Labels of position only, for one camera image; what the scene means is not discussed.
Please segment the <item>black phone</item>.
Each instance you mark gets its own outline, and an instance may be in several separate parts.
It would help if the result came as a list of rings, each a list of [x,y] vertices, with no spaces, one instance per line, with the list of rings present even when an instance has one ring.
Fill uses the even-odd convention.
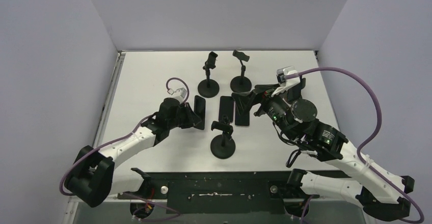
[[[205,115],[206,115],[206,100],[196,95],[194,97],[194,113],[201,119],[200,123],[198,123],[195,128],[199,130],[205,129]]]

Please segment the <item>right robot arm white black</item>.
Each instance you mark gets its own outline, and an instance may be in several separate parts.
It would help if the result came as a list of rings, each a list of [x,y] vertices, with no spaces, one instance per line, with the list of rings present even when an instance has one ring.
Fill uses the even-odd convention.
[[[414,189],[414,179],[394,175],[359,153],[342,132],[317,118],[316,106],[302,98],[302,89],[302,85],[257,85],[249,92],[232,94],[240,114],[258,105],[254,116],[267,115],[279,129],[280,140],[297,147],[287,167],[300,154],[307,154],[347,175],[347,179],[331,178],[293,169],[287,192],[293,197],[318,195],[343,200],[382,221],[408,217],[412,204],[407,195]]]

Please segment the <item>dark blue-edged smartphone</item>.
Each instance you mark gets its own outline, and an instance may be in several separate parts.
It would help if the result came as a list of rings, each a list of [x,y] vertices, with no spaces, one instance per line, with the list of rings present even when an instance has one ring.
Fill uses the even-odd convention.
[[[301,78],[301,82],[290,88],[286,95],[286,102],[292,104],[294,101],[302,98],[302,89],[306,86],[306,79]]]

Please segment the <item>tall black tripod phone stand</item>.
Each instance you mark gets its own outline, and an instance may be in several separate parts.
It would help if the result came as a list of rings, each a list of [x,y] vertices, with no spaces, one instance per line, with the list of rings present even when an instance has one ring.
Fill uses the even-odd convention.
[[[210,143],[210,150],[212,154],[218,159],[230,158],[236,149],[235,141],[232,138],[233,126],[227,115],[223,115],[219,121],[213,121],[211,124],[211,131],[219,130],[222,133],[215,136]]]

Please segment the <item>black round-base phone stand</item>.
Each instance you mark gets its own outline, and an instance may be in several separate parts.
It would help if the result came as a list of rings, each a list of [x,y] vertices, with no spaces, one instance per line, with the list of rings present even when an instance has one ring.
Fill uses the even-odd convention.
[[[252,83],[245,76],[246,66],[245,66],[244,62],[248,62],[250,59],[250,56],[246,55],[244,52],[241,52],[238,50],[234,50],[232,55],[240,61],[241,70],[240,70],[240,76],[236,76],[231,80],[230,88],[233,92],[236,92],[236,93],[248,92],[252,88]]]

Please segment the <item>purple-edged black smartphone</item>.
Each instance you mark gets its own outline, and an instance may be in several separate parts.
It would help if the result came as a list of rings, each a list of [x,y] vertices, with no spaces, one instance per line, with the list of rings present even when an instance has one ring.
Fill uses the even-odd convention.
[[[221,121],[224,116],[228,117],[230,123],[234,121],[234,100],[231,96],[220,97],[218,120]]]

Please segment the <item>black smartphone white edge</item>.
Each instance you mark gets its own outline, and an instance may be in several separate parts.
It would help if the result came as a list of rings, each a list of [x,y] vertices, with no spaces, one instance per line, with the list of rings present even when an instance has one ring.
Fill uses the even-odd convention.
[[[240,113],[238,109],[235,110],[234,124],[237,127],[249,127],[250,126],[250,112]]]

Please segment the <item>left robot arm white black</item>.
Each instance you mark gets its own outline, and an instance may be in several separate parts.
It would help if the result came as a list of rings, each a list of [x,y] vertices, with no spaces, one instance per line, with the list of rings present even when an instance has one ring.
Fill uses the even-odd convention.
[[[71,169],[62,177],[60,191],[76,196],[90,207],[100,205],[113,194],[132,192],[145,198],[151,191],[148,176],[133,167],[130,174],[115,174],[115,170],[138,153],[153,148],[166,139],[175,128],[188,129],[201,123],[189,103],[166,98],[159,110],[141,119],[127,134],[96,148],[83,147]]]

